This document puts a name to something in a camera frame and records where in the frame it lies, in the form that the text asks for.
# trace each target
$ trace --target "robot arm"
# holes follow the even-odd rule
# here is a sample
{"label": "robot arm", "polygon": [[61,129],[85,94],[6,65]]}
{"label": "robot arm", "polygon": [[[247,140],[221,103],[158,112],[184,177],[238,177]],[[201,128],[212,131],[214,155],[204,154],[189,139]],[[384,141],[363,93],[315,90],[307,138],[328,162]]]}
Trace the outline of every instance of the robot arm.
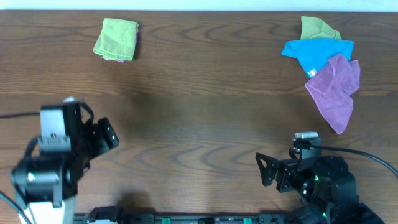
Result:
{"label": "robot arm", "polygon": [[320,148],[317,133],[296,133],[291,159],[278,161],[257,153],[262,184],[270,186],[275,179],[280,193],[295,190],[300,194],[305,206],[293,212],[296,223],[384,223],[359,203],[354,175],[344,159],[321,156]]}
{"label": "robot arm", "polygon": [[[81,108],[90,114],[84,124]],[[32,223],[72,223],[77,183],[90,168],[90,160],[119,145],[107,118],[96,124],[93,120],[93,112],[85,103],[41,107],[41,135],[31,140],[11,175],[16,203]],[[40,155],[32,157],[36,143]]]}

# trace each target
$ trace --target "yellow-green cloth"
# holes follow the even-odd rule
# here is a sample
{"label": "yellow-green cloth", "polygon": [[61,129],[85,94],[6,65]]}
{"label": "yellow-green cloth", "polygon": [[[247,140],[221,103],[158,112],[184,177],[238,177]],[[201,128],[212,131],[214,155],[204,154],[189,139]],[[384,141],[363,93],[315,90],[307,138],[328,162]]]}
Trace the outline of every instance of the yellow-green cloth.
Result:
{"label": "yellow-green cloth", "polygon": [[341,40],[340,33],[319,18],[302,16],[301,23],[303,29],[301,31],[300,39],[329,37],[336,40]]}
{"label": "yellow-green cloth", "polygon": [[137,32],[136,22],[105,18],[93,52],[106,60],[132,60]]}

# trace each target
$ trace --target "cloth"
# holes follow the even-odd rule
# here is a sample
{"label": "cloth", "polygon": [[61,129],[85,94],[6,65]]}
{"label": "cloth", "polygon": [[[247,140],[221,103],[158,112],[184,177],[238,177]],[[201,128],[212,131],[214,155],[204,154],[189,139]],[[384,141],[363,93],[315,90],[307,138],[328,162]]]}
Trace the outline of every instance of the cloth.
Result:
{"label": "cloth", "polygon": [[341,40],[340,33],[319,18],[302,16],[301,25],[302,31],[300,39],[329,37],[336,40]]}
{"label": "cloth", "polygon": [[105,60],[132,60],[136,49],[138,23],[105,18],[93,52]]}
{"label": "cloth", "polygon": [[329,125],[341,134],[353,112],[353,99],[349,97],[359,88],[360,68],[357,60],[348,62],[338,54],[305,87]]}
{"label": "cloth", "polygon": [[350,60],[354,42],[332,38],[316,38],[288,41],[282,55],[297,58],[309,78],[316,75],[336,54],[343,54]]}

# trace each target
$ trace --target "microfiber cloth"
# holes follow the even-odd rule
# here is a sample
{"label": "microfiber cloth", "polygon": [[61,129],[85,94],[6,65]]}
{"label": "microfiber cloth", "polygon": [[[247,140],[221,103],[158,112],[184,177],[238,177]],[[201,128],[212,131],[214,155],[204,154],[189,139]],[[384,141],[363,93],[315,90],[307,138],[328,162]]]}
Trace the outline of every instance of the microfiber cloth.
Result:
{"label": "microfiber cloth", "polygon": [[93,52],[106,60],[132,60],[136,49],[138,23],[105,18]]}
{"label": "microfiber cloth", "polygon": [[353,41],[321,37],[288,41],[282,55],[297,58],[304,72],[312,78],[328,63],[329,58],[337,54],[350,60],[353,48]]}
{"label": "microfiber cloth", "polygon": [[336,40],[341,40],[340,33],[319,18],[302,16],[301,24],[302,31],[300,39],[329,37]]}
{"label": "microfiber cloth", "polygon": [[319,112],[337,134],[346,129],[353,112],[349,96],[359,88],[359,74],[358,61],[348,62],[338,54],[305,84]]}

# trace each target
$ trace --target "cable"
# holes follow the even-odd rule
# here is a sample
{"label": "cable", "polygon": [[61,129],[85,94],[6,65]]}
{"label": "cable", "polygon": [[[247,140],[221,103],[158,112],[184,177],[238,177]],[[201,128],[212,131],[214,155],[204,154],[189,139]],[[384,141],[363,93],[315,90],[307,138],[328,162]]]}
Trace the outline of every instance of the cable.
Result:
{"label": "cable", "polygon": [[26,146],[25,155],[24,155],[25,158],[32,157],[32,152],[33,150],[35,150],[37,144],[37,138],[39,137],[40,136],[36,136],[30,140],[29,144]]}
{"label": "cable", "polygon": [[11,118],[20,118],[23,116],[40,116],[40,112],[26,112],[19,114],[4,114],[0,115],[0,119],[11,119]]}
{"label": "cable", "polygon": [[18,212],[27,224],[32,224],[32,222],[29,220],[29,218],[24,213],[23,209],[21,209],[21,207],[17,203],[15,203],[15,201],[13,201],[11,198],[9,198],[2,191],[0,191],[0,197],[2,199],[4,199],[16,212]]}
{"label": "cable", "polygon": [[398,171],[392,165],[390,165],[388,162],[378,158],[377,156],[374,156],[374,155],[369,154],[367,152],[361,152],[361,151],[354,150],[354,149],[345,149],[345,148],[339,148],[339,147],[329,147],[329,146],[313,146],[313,145],[309,145],[309,147],[312,147],[312,148],[315,148],[315,149],[325,149],[325,150],[331,150],[331,151],[349,152],[349,153],[353,153],[353,154],[357,154],[357,155],[361,155],[361,156],[367,157],[369,159],[373,159],[375,161],[380,162],[385,167],[387,167],[389,170],[391,170],[391,172],[398,178]]}

